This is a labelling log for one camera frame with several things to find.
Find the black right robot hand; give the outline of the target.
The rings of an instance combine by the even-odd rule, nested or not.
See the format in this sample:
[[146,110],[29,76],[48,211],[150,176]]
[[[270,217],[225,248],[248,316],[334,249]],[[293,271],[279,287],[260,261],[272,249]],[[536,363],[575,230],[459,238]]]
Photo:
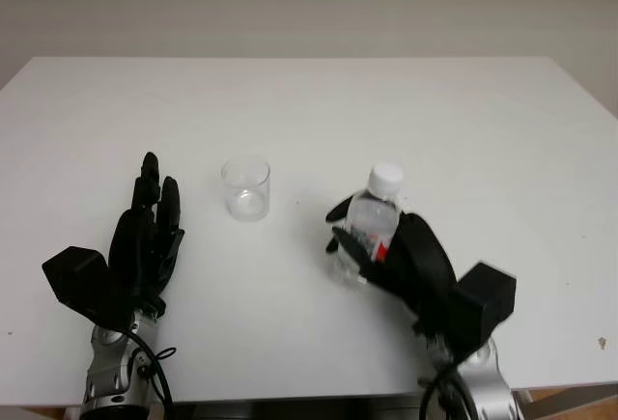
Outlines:
[[402,212],[394,237],[383,260],[373,261],[360,242],[341,227],[325,252],[351,249],[352,262],[367,282],[400,298],[417,317],[417,334],[445,339],[453,337],[448,317],[451,289],[457,283],[449,258],[430,225],[413,212]]

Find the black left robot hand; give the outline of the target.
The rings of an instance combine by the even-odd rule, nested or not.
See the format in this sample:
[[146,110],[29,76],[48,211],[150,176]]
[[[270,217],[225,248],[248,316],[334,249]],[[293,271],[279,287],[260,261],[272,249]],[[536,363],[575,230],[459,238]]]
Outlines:
[[114,280],[131,305],[154,319],[166,310],[161,294],[173,275],[183,240],[180,219],[177,181],[169,176],[161,181],[158,159],[148,152],[130,208],[117,223],[108,259]]

